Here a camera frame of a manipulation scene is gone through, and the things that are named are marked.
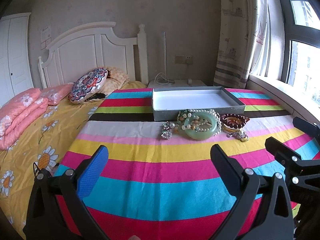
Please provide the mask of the green jade bangle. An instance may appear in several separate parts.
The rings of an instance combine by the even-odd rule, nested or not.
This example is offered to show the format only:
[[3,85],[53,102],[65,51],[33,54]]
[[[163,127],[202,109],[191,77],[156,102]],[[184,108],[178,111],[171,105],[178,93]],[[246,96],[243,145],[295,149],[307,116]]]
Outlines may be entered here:
[[207,111],[188,113],[182,129],[194,140],[207,140],[221,132],[217,115]]

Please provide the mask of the silver rhinestone pearl brooch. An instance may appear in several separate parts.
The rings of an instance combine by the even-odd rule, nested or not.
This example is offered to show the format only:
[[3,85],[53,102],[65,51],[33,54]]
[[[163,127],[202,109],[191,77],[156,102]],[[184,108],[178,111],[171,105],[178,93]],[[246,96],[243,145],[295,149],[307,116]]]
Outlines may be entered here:
[[169,140],[172,137],[176,124],[174,122],[166,121],[162,124],[161,138]]

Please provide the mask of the yellow daisy bedsheet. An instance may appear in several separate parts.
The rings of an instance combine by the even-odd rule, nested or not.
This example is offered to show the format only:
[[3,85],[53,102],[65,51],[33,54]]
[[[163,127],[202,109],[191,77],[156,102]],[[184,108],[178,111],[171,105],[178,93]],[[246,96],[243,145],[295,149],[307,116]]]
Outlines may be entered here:
[[[132,82],[111,94],[109,103],[111,120],[129,115],[148,116],[147,106],[151,107],[151,88],[144,88],[139,82]],[[10,222],[14,233],[25,239],[23,228],[26,224],[28,202],[34,182],[33,163],[38,167],[53,171],[56,164],[77,167],[82,160],[90,157],[80,150],[69,150],[72,142],[80,133],[87,120],[100,105],[100,101],[84,105],[74,105],[68,99],[62,99],[55,106],[49,105],[45,112],[35,119],[21,136],[1,151],[1,209]],[[104,168],[100,179],[117,179],[120,182],[141,182],[150,163],[111,159]],[[140,239],[157,239],[157,222],[111,215],[89,208],[99,226],[112,239],[127,239],[137,235]]]

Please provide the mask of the colourful striped cloth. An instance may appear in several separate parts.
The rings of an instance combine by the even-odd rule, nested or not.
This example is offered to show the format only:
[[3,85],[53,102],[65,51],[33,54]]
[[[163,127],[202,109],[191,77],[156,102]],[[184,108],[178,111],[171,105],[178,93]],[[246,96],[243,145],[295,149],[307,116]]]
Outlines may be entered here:
[[304,160],[319,158],[317,141],[292,124],[279,103],[256,90],[232,89],[245,104],[249,118],[240,142],[220,133],[205,141],[181,132],[161,138],[154,122],[151,90],[125,89],[112,93],[98,107],[61,160],[56,175],[78,165],[100,145],[108,162],[91,194],[89,212],[111,239],[208,239],[235,202],[210,159],[218,144],[242,167],[271,176],[284,168],[265,149],[274,137]]

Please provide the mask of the pink folded quilt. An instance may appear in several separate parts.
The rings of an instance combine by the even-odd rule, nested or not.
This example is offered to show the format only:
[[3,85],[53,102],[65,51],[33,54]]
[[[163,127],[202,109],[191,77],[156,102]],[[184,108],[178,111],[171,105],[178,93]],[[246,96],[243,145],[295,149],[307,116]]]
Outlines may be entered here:
[[14,96],[1,108],[1,150],[7,150],[24,130],[48,107],[41,90],[30,88]]

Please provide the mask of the printed window curtain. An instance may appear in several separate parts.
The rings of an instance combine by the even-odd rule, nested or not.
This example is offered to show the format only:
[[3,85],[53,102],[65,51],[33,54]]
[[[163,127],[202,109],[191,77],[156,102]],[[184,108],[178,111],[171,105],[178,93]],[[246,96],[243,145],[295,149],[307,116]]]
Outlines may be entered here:
[[284,49],[280,0],[221,0],[215,85],[245,88],[250,75],[279,80]]

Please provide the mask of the pink floral pillow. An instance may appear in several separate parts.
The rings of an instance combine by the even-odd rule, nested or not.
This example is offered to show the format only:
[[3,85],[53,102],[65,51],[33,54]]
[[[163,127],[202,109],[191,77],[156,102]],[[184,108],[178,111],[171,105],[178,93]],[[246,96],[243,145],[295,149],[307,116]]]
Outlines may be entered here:
[[41,91],[40,97],[48,99],[48,105],[55,106],[59,102],[67,97],[73,87],[73,83],[67,83],[55,87],[45,88]]

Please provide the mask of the round patterned cushion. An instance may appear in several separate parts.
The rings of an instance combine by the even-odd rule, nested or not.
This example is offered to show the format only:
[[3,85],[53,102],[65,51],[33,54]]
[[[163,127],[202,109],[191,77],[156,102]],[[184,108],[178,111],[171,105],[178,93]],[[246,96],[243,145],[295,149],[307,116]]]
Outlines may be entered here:
[[84,103],[98,93],[107,80],[108,70],[104,67],[94,68],[81,76],[72,86],[69,100],[72,103]]

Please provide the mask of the white wardrobe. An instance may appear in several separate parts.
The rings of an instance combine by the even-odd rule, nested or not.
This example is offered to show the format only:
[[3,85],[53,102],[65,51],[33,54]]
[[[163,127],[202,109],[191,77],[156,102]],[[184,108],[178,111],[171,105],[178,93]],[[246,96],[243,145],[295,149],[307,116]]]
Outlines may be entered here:
[[30,13],[26,12],[1,18],[1,106],[17,94],[34,86],[28,53],[29,16]]

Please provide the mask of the grey shallow cardboard box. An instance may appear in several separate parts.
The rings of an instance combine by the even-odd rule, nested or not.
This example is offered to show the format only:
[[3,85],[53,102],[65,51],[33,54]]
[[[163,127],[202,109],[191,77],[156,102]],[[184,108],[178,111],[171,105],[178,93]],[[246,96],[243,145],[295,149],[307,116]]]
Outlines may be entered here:
[[152,90],[155,121],[174,121],[186,109],[213,109],[219,114],[243,114],[245,104],[223,87],[174,87]]

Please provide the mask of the beige patterned pillow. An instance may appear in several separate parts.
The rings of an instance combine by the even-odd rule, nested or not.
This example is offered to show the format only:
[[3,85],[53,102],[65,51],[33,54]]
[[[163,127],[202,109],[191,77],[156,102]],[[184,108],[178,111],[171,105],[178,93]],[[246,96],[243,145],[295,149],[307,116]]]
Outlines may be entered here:
[[115,90],[121,89],[129,82],[129,76],[116,67],[105,67],[107,69],[107,78],[98,93],[109,96]]

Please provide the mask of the white thin desk lamp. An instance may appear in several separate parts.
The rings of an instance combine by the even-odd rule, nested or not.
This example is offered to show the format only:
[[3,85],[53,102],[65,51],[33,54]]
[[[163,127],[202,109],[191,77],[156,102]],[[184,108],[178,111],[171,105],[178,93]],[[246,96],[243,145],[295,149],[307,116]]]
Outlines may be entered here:
[[167,36],[166,32],[163,33],[163,64],[164,71],[158,73],[154,79],[154,82],[158,85],[173,85],[175,83],[174,80],[168,78],[168,58],[167,58]]

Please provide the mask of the white nightstand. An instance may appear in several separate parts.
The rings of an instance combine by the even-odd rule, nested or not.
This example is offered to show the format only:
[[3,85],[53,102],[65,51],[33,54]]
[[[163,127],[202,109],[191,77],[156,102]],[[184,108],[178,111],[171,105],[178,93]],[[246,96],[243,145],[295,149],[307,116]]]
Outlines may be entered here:
[[201,80],[187,79],[174,81],[155,81],[152,80],[148,84],[148,88],[171,88],[171,87],[204,87],[206,84]]

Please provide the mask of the dark window frame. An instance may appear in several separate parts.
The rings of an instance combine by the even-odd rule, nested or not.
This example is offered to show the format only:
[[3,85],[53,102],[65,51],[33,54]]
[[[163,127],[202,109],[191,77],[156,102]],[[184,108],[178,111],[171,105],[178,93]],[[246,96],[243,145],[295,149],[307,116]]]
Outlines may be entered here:
[[307,87],[319,74],[319,1],[280,0],[285,30],[281,81]]

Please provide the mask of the wall socket panel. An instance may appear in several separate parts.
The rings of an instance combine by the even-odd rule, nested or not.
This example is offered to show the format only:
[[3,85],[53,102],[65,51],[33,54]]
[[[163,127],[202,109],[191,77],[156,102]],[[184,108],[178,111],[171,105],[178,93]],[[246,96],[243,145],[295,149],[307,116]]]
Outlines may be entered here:
[[192,55],[175,55],[174,63],[175,64],[192,65],[193,64],[193,56]]

